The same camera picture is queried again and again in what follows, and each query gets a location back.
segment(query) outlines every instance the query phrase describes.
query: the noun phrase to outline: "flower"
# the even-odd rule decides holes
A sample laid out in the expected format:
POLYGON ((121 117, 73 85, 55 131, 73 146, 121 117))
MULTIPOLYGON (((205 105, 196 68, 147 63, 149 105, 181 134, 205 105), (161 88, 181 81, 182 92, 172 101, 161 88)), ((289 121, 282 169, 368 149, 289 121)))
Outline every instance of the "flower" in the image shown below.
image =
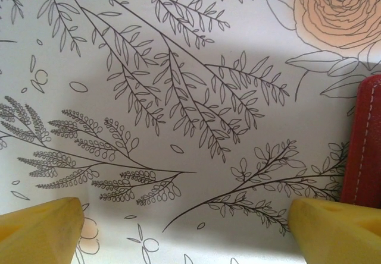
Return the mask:
POLYGON ((96 222, 91 218, 85 218, 83 224, 81 237, 79 239, 79 249, 86 254, 96 254, 99 251, 99 241, 96 239, 98 236, 98 229, 96 222))
POLYGON ((320 50, 381 52, 381 0, 295 0, 294 19, 298 36, 320 50))

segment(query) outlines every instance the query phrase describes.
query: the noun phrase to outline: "white stitching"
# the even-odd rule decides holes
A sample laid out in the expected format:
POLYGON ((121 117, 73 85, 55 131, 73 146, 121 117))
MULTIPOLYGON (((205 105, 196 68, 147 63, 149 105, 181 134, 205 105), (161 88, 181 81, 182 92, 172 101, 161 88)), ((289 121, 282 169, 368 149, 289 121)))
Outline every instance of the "white stitching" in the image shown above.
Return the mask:
POLYGON ((365 152, 365 146, 367 144, 367 136, 368 136, 368 128, 369 128, 369 120, 371 118, 371 110, 373 109, 373 99, 374 99, 374 90, 377 86, 380 84, 375 84, 371 90, 371 98, 370 98, 370 106, 369 106, 369 112, 368 112, 368 120, 367 120, 367 127, 365 129, 365 136, 364 136, 364 143, 363 148, 361 149, 361 161, 360 161, 360 168, 358 170, 358 176, 357 176, 357 185, 356 185, 356 191, 355 191, 355 199, 353 201, 353 204, 355 205, 357 200, 357 193, 358 193, 358 186, 360 184, 360 177, 361 177, 361 170, 363 168, 363 160, 364 160, 364 152, 365 152))

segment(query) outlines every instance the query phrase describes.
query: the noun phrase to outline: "red leather strap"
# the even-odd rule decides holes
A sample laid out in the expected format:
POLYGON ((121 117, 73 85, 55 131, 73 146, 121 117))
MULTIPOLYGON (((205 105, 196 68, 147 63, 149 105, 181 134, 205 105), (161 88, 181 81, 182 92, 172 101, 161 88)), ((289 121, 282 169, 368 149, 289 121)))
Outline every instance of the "red leather strap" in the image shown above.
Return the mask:
POLYGON ((381 75, 358 88, 340 201, 381 208, 381 75))

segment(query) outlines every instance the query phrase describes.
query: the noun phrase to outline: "white paper background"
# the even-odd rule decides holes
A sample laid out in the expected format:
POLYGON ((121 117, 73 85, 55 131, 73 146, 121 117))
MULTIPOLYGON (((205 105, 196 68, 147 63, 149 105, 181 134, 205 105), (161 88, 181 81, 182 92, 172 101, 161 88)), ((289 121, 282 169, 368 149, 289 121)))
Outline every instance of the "white paper background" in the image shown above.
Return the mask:
POLYGON ((0 108, 3 120, 1 147, 5 142, 7 145, 0 151, 0 213, 60 197, 79 197, 83 204, 89 204, 84 206, 88 219, 85 223, 87 234, 83 237, 91 239, 80 240, 73 263, 303 263, 291 234, 286 232, 283 236, 279 232, 282 226, 286 228, 287 211, 284 209, 289 207, 292 199, 300 196, 337 199, 357 86, 365 76, 381 69, 375 55, 378 36, 373 40, 365 39, 360 47, 361 53, 357 47, 349 55, 350 51, 344 55, 340 47, 334 51, 335 47, 327 46, 330 41, 314 45, 314 41, 300 35, 303 25, 297 21, 296 0, 242 0, 242 3, 240 0, 17 1, 1 0, 0 10, 0 92, 2 97, 12 98, 3 98, 0 108), (47 8, 43 12, 45 1, 47 8), (156 4, 161 5, 160 13, 156 4), (224 13, 216 18, 221 10, 224 13), (200 26, 200 16, 204 20, 204 30, 200 26), (210 17, 211 31, 208 29, 210 17), (223 24, 224 31, 221 31, 218 20, 226 21, 230 28, 223 24), (299 24, 293 30, 295 20, 299 24), (56 22, 60 24, 59 28, 55 26, 56 22), (108 27, 105 23, 110 26, 107 32, 104 32, 108 27), (183 35, 184 29, 188 31, 190 46, 183 35), (81 57, 75 45, 70 50, 70 34, 79 37, 76 43, 81 57), (214 42, 201 44, 198 49, 196 37, 200 41, 211 39, 214 42), (123 55, 123 41, 129 52, 128 65, 123 55), (144 41, 148 41, 146 45, 137 46, 144 41), (139 58, 134 56, 135 49, 139 58), (227 68, 223 68, 223 76, 218 71, 222 55, 224 67, 230 67, 233 74, 227 68), (169 56, 170 61, 160 66, 169 56), (149 59, 147 65, 143 59, 149 59), (124 63, 125 71, 130 72, 127 74, 130 78, 124 79, 120 75, 107 81, 110 75, 121 72, 121 63, 124 63), (177 66, 182 63, 180 73, 177 66), (169 65, 176 73, 171 74, 168 70, 156 82, 157 75, 169 65), (138 88, 135 87, 136 81, 140 82, 138 88), (168 92, 173 85, 176 90, 168 92), (136 97, 140 105, 135 108, 135 104, 131 104, 129 112, 131 91, 134 95, 138 93, 136 97), (158 105, 152 94, 157 95, 158 105), (13 103, 13 99, 23 109, 16 103, 13 107, 9 103, 13 103), (170 111, 178 103, 180 105, 172 115, 170 111), (53 131, 49 134, 50 142, 41 137, 39 140, 35 129, 36 124, 40 125, 39 121, 33 120, 30 112, 25 119, 18 115, 27 110, 25 104, 37 112, 48 131, 69 130, 67 125, 74 126, 73 123, 66 123, 64 128, 54 126, 57 122, 48 124, 48 121, 55 120, 75 122, 79 131, 75 130, 77 134, 72 139, 58 136, 53 131), (147 112, 142 105, 148 108, 149 116, 158 118, 163 114, 160 120, 165 123, 158 124, 160 132, 155 131, 151 117, 150 126, 146 127, 147 112), (252 111, 247 121, 245 111, 249 108, 258 112, 252 111), (63 109, 93 119, 102 127, 102 132, 86 132, 78 120, 62 114, 63 109), (140 110, 141 119, 137 118, 140 110), (185 122, 177 123, 183 117, 185 122), (124 145, 118 147, 118 140, 104 124, 105 118, 123 124, 123 134, 130 131, 128 153, 124 145), (242 133, 240 143, 234 143, 228 125, 231 128, 239 125, 233 130, 242 133), (189 131, 184 137, 187 126, 189 131), (33 141, 26 140, 25 132, 33 137, 33 141), (222 154, 217 154, 218 149, 211 158, 216 142, 212 139, 211 148, 208 148, 211 132, 216 138, 221 137, 218 144, 228 149, 223 152, 224 159, 222 154), (199 148, 203 134, 207 134, 207 138, 199 148), (101 155, 107 152, 107 158, 102 159, 102 156, 78 147, 77 138, 107 141, 107 148, 101 150, 101 155), (134 138, 139 144, 130 150, 134 138), (296 143, 288 144, 288 139, 296 143), (282 142, 286 143, 283 153, 282 142), (267 144, 273 152, 270 159, 267 144), (17 159, 43 161, 38 155, 33 156, 33 152, 61 152, 64 158, 70 156, 76 164, 60 165, 45 159, 46 163, 36 167, 35 161, 20 162, 17 159), (109 160, 113 152, 115 159, 109 160), (268 159, 261 160, 261 152, 268 159), (257 163, 261 161, 266 165, 262 164, 258 171, 257 163), (95 170, 93 181, 119 181, 119 185, 124 186, 119 191, 130 194, 131 190, 132 199, 125 202, 100 200, 100 194, 111 191, 92 186, 91 180, 75 185, 74 179, 78 182, 80 178, 76 176, 73 176, 72 186, 66 188, 37 187, 70 177, 73 172, 81 173, 81 169, 88 169, 85 174, 95 170), (29 173, 35 170, 37 175, 42 175, 43 171, 50 174, 56 171, 57 176, 30 176, 29 173), (147 174, 155 172, 155 179, 151 174, 144 184, 144 180, 128 180, 120 176, 137 170, 147 174), (244 170, 245 179, 236 180, 239 172, 244 170), (152 189, 153 196, 147 197, 150 200, 155 198, 156 202, 137 205, 136 201, 152 189), (177 190, 180 190, 181 196, 164 202, 162 192, 168 197, 174 190, 178 195, 177 190), (182 215, 163 232, 176 216, 194 206, 195 209, 182 215), (244 213, 245 208, 249 209, 248 216, 244 213))

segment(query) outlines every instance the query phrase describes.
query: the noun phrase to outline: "paper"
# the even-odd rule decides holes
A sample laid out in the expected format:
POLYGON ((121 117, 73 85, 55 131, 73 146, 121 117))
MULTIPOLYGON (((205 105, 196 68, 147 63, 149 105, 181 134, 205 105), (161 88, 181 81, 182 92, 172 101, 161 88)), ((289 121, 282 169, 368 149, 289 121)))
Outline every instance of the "paper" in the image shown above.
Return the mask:
POLYGON ((0 0, 0 213, 79 197, 73 263, 304 263, 381 0, 0 0))

